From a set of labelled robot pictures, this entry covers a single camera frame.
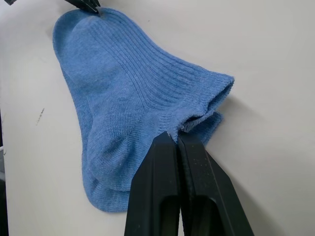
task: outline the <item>white background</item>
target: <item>white background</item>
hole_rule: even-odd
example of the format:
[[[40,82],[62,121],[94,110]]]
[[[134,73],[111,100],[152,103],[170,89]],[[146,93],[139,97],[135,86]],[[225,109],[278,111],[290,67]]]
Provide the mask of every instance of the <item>white background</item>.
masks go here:
[[[231,176],[256,236],[315,235],[315,2],[101,3],[168,52],[235,76],[207,150]],[[97,210],[82,185],[79,124],[52,47],[53,26],[70,9],[63,0],[0,0],[10,236],[124,234],[126,214]]]

